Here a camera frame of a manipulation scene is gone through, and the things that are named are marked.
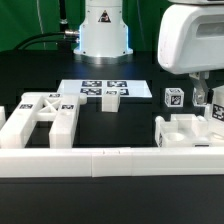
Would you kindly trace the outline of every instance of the warning label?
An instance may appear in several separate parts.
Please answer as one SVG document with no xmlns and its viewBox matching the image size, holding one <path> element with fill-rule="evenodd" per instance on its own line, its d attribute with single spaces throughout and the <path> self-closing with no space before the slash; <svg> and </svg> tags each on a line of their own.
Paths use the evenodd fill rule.
<svg viewBox="0 0 224 224">
<path fill-rule="evenodd" d="M 110 17 L 108 16 L 108 13 L 106 10 L 104 10 L 104 12 L 98 22 L 99 23 L 111 23 Z"/>
</svg>

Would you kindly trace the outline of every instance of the white cube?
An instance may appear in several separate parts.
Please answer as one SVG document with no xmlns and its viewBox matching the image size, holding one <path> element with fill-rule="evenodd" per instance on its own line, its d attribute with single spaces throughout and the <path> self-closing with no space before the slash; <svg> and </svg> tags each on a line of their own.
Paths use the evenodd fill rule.
<svg viewBox="0 0 224 224">
<path fill-rule="evenodd" d="M 184 92 L 180 88 L 166 88 L 165 103 L 168 107 L 183 107 Z"/>
<path fill-rule="evenodd" d="M 118 112 L 120 105 L 120 89 L 107 88 L 102 95 L 102 111 Z"/>
</svg>

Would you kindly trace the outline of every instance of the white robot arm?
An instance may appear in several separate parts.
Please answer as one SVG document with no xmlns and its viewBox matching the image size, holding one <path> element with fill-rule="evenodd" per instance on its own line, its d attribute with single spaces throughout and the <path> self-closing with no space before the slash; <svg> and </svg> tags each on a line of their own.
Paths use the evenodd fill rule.
<svg viewBox="0 0 224 224">
<path fill-rule="evenodd" d="M 129 60 L 128 27 L 122 18 L 122 0 L 86 0 L 86 18 L 80 26 L 78 60 L 114 64 Z"/>
<path fill-rule="evenodd" d="M 172 0 L 177 3 L 164 14 L 160 29 L 158 61 L 173 74 L 189 73 L 196 100 L 206 103 L 205 79 L 210 70 L 224 68 L 224 1 Z"/>
</svg>

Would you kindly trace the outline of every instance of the black tabletop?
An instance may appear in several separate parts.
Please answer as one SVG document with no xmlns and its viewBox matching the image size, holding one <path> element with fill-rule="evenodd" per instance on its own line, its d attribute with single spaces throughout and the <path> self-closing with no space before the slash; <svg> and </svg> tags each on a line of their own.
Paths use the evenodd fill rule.
<svg viewBox="0 0 224 224">
<path fill-rule="evenodd" d="M 222 71 L 211 88 L 223 85 Z M 81 106 L 74 147 L 155 147 L 155 117 L 202 114 L 191 99 L 188 75 L 163 71 L 155 52 L 136 52 L 129 63 L 77 63 L 56 51 L 0 53 L 0 105 L 7 117 L 25 92 L 52 92 L 62 79 L 146 80 L 150 99 L 121 98 L 118 113 L 102 113 L 101 99 Z M 164 104 L 165 88 L 182 88 L 183 108 Z M 50 123 L 38 123 L 27 147 L 47 147 Z M 224 223 L 223 176 L 0 179 L 0 223 Z"/>
</svg>

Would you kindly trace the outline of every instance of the white sheet with markers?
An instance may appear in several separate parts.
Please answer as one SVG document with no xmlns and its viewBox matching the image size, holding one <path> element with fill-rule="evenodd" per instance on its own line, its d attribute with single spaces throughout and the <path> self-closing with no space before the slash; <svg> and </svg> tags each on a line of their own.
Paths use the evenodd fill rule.
<svg viewBox="0 0 224 224">
<path fill-rule="evenodd" d="M 102 97 L 107 88 L 120 89 L 121 97 L 152 97 L 144 80 L 62 80 L 57 92 L 86 93 L 88 97 Z"/>
</svg>

